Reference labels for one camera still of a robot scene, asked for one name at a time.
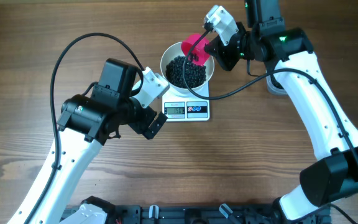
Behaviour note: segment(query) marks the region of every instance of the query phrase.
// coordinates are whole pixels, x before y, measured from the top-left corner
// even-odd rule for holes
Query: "wooden surface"
[[[165,49],[203,32],[202,18],[214,4],[245,23],[242,0],[0,4],[0,223],[21,204],[52,144],[50,76],[67,44],[89,32],[116,35],[159,72]],[[287,28],[308,34],[327,82],[358,128],[358,1],[280,4]],[[102,37],[69,51],[56,80],[57,114],[65,99],[99,79],[109,57],[134,63],[124,48]],[[263,71],[252,63],[252,73]],[[244,62],[232,72],[216,66],[210,95],[251,79]],[[152,107],[160,110],[161,101]],[[272,202],[296,187],[300,171],[315,162],[291,101],[271,95],[265,82],[211,102],[208,122],[166,123],[152,141],[126,126],[121,134],[90,164],[70,205],[90,195],[127,205]],[[358,221],[358,194],[339,204]]]

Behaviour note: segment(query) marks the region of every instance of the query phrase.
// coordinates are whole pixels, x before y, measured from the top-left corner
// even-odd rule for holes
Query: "white scale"
[[[196,91],[201,96],[209,96],[208,83]],[[167,121],[207,121],[209,120],[209,100],[203,100],[192,93],[180,93],[171,88],[162,96],[162,111]]]

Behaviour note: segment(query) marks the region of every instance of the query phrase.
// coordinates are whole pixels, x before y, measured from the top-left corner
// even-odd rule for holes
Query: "white bowl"
[[[160,68],[161,68],[161,74],[167,78],[165,71],[167,70],[167,65],[173,60],[175,59],[175,57],[177,56],[186,56],[185,54],[183,54],[183,52],[181,51],[181,42],[179,43],[175,43],[173,44],[171,47],[169,47],[164,54],[162,55],[161,58],[161,63],[160,63]],[[214,59],[212,58],[212,56],[209,57],[209,59],[205,62],[205,74],[206,74],[206,80],[205,82],[196,87],[193,88],[194,91],[200,90],[206,83],[208,83],[208,81],[211,79],[212,74],[214,73],[214,68],[215,68],[215,64],[214,64]],[[183,94],[187,94],[189,93],[189,90],[187,88],[179,88],[177,86],[175,86],[172,83],[169,83],[170,88],[174,88],[176,91],[178,91],[179,93],[183,93]]]

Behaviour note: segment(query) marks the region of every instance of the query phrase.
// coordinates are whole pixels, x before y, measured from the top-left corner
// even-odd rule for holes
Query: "bowl of black beads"
[[[170,83],[170,87],[180,93],[189,93],[183,80],[183,64],[185,55],[181,50],[181,42],[169,47],[161,58],[161,73]],[[204,65],[196,65],[196,54],[190,54],[187,59],[185,78],[187,85],[194,91],[201,89],[212,77],[214,71],[214,60],[212,56]]]

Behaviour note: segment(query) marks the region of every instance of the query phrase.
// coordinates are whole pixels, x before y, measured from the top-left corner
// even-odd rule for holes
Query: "tabletop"
[[[160,73],[164,51],[202,33],[214,4],[246,23],[242,0],[0,0],[0,223],[17,210],[52,145],[49,86],[62,50],[80,35],[105,32]],[[281,0],[280,6],[286,27],[308,35],[326,81],[358,129],[358,1]],[[103,37],[82,40],[66,54],[55,84],[57,116],[66,99],[99,80],[108,58],[135,64],[123,47]],[[264,69],[251,64],[254,74]],[[252,79],[244,61],[231,72],[216,63],[209,94]],[[162,102],[151,107],[160,111]],[[300,171],[316,161],[291,100],[270,94],[265,81],[212,101],[207,122],[165,123],[151,141],[127,126],[120,130],[122,138],[102,148],[69,205],[91,195],[117,205],[271,203],[294,189]],[[338,205],[358,222],[358,194]],[[333,219],[345,222],[337,212]]]

